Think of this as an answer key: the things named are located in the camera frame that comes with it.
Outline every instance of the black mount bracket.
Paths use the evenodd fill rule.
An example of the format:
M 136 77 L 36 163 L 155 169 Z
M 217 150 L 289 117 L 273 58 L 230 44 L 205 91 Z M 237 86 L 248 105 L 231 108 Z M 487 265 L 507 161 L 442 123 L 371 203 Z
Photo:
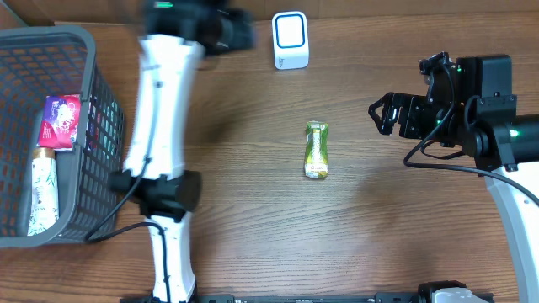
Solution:
M 136 181 L 131 170 L 114 172 L 109 176 L 109 188 L 125 193 Z M 180 222 L 186 211 L 195 210 L 202 191 L 202 177 L 198 172 L 184 171 L 184 174 L 172 180 L 162 175 L 156 180 L 143 179 L 136 188 L 133 197 L 139 204 L 141 215 L 149 218 L 162 215 Z

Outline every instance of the gray plastic basket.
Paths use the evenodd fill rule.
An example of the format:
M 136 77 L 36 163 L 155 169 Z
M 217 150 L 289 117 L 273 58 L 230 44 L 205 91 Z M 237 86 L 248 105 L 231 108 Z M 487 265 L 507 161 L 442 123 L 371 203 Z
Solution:
M 0 247 L 82 242 L 117 203 L 107 188 L 120 169 L 124 114 L 95 64 L 95 41 L 79 26 L 0 31 Z M 45 97 L 80 94 L 73 151 L 56 153 L 60 218 L 27 237 L 31 153 Z M 99 233 L 110 231 L 115 218 Z

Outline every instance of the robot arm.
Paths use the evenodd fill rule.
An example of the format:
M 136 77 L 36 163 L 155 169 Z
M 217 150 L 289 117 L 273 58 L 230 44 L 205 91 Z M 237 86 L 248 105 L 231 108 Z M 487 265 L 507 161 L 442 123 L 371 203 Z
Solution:
M 226 2 L 147 1 L 133 138 L 123 172 L 109 180 L 115 191 L 134 188 L 146 222 L 164 229 L 166 250 L 160 231 L 149 227 L 156 275 L 152 301 L 189 303 L 195 297 L 189 223 L 200 197 L 201 176 L 184 170 L 190 91 L 204 56 L 253 46 L 250 17 L 226 9 Z
M 136 123 L 124 170 L 131 172 L 132 178 L 142 173 L 141 159 L 149 150 L 152 161 L 147 164 L 144 172 L 147 183 L 161 179 L 163 184 L 179 184 L 178 180 L 184 175 L 184 128 L 189 96 L 199 61 L 204 56 L 204 47 L 197 42 L 170 35 L 148 35 L 141 40 L 141 46 L 146 55 L 141 56 Z M 152 134 L 147 117 L 153 114 L 157 115 L 156 135 L 149 141 Z M 195 187 L 190 190 L 198 191 L 196 195 L 200 194 Z M 191 199 L 189 203 L 194 207 L 196 199 Z M 165 207 L 161 208 L 161 212 L 157 213 L 151 210 L 143 212 L 147 216 L 146 221 L 158 223 L 165 230 L 170 300 L 189 302 L 195 292 L 195 275 L 191 268 L 189 250 L 191 214 L 179 212 L 181 209 L 170 213 Z M 150 226 L 149 231 L 156 275 L 153 297 L 167 302 L 163 239 L 157 229 Z
M 518 171 L 514 172 L 507 172 L 503 167 L 494 172 L 511 178 L 539 196 L 536 179 L 539 162 L 519 164 Z M 539 206 L 507 183 L 488 177 L 485 182 L 504 224 L 520 302 L 539 302 Z
M 440 53 L 422 60 L 419 68 L 428 79 L 426 96 L 388 93 L 369 108 L 369 115 L 383 135 L 391 135 L 399 123 L 401 137 L 421 140 L 415 151 L 424 153 L 432 140 L 443 147 L 462 146 L 459 154 L 474 158 L 477 168 L 410 163 L 413 151 L 404 164 L 485 176 L 504 224 L 520 302 L 539 302 L 539 114 L 516 115 L 510 57 L 459 58 L 455 64 Z M 380 107 L 382 115 L 376 113 Z M 481 301 L 464 294 L 465 287 L 454 281 L 422 284 L 417 302 Z

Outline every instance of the wooden table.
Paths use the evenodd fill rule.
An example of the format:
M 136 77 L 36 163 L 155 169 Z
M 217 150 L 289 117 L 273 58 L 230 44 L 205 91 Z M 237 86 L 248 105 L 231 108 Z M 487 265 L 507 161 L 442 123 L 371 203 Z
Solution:
M 133 32 L 87 29 L 127 113 L 129 142 L 138 85 Z M 537 29 L 539 13 L 311 20 L 309 67 L 277 72 L 270 22 L 258 23 L 258 48 L 199 72 L 191 99 L 186 162 L 205 181 L 191 243 L 200 293 L 372 295 L 457 279 L 494 292 L 497 302 L 517 301 L 484 181 L 404 167 L 417 142 L 379 135 L 367 108 L 389 91 L 425 94 L 417 60 L 449 51 L 511 54 L 518 112 L 539 112 Z M 322 182 L 302 169 L 309 120 L 330 125 Z M 128 204 L 118 226 L 141 219 Z M 0 253 L 3 301 L 116 302 L 153 286 L 144 229 L 97 245 Z

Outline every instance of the white bottle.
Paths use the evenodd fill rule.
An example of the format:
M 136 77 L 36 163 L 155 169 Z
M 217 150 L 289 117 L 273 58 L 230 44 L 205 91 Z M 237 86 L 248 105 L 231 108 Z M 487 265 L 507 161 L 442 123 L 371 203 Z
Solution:
M 28 236 L 51 227 L 59 216 L 56 160 L 51 148 L 36 148 L 32 160 L 32 209 Z

